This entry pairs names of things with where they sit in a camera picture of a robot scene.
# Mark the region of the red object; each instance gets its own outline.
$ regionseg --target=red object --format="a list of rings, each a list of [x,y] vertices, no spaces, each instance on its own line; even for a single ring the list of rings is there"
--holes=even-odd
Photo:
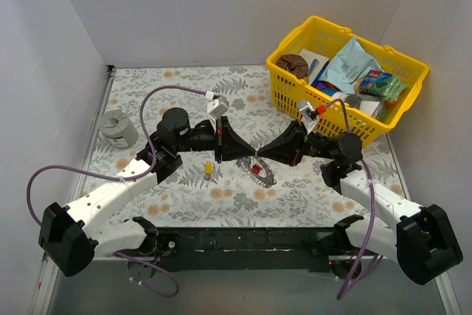
[[[391,108],[395,105],[397,105],[398,100],[394,101],[393,103],[389,103],[388,101],[385,101],[383,104],[385,105],[386,108]]]
[[[375,69],[370,69],[370,71],[367,73],[368,76],[370,77],[380,77],[382,72],[380,70],[375,70]]]
[[[316,108],[319,114],[323,114],[326,112],[326,108],[323,105],[320,105]]]
[[[262,170],[262,168],[259,165],[252,165],[252,172],[253,173],[256,173],[257,175],[259,175],[261,170]]]
[[[339,89],[336,88],[332,83],[324,82],[324,84],[328,89],[339,91]]]

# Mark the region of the red label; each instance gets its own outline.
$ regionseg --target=red label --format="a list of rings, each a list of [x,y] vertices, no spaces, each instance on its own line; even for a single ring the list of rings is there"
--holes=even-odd
[[[369,73],[367,74],[369,77],[380,77],[382,72],[380,70],[370,70]]]

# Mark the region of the white wall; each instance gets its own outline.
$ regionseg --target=white wall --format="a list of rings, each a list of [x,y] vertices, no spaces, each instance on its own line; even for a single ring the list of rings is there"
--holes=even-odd
[[[264,63],[320,15],[379,41],[401,0],[72,0],[98,52],[116,66]]]
[[[472,314],[472,0],[403,0],[383,44],[431,67],[423,91],[392,137],[412,198],[446,210],[464,253],[449,271]]]
[[[25,190],[43,165],[77,165],[106,67],[70,0],[0,0],[0,313],[27,314],[42,250]],[[42,210],[65,202],[68,173],[33,186]]]

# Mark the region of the yellow plastic basket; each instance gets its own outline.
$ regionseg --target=yellow plastic basket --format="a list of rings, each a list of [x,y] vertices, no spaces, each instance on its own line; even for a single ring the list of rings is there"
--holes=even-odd
[[[277,50],[267,58],[266,65],[271,73],[272,103],[298,119],[301,115],[296,104],[300,100],[308,100],[313,107],[329,103],[332,100],[331,97],[308,85],[304,80],[297,79],[295,75],[276,66],[275,63],[281,55],[298,54],[304,48],[333,59],[353,36],[351,29],[318,16],[311,16],[301,26],[292,30],[280,42]],[[412,106],[420,93],[429,67],[408,55],[397,52],[391,46],[379,46],[365,38],[356,37],[366,52],[377,59],[384,71],[399,75],[409,84],[409,88],[402,93],[398,103],[387,110],[383,122],[367,116],[356,108],[347,107],[352,132],[361,137],[366,147],[380,134],[391,131],[403,112]],[[326,136],[337,136],[346,131],[341,106],[338,103],[331,106],[323,114],[315,129]]]

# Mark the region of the gray cylinder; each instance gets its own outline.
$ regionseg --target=gray cylinder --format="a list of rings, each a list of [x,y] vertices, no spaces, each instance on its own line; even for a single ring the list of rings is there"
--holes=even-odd
[[[100,130],[119,149],[131,147],[139,137],[130,117],[121,110],[105,112],[100,118]]]

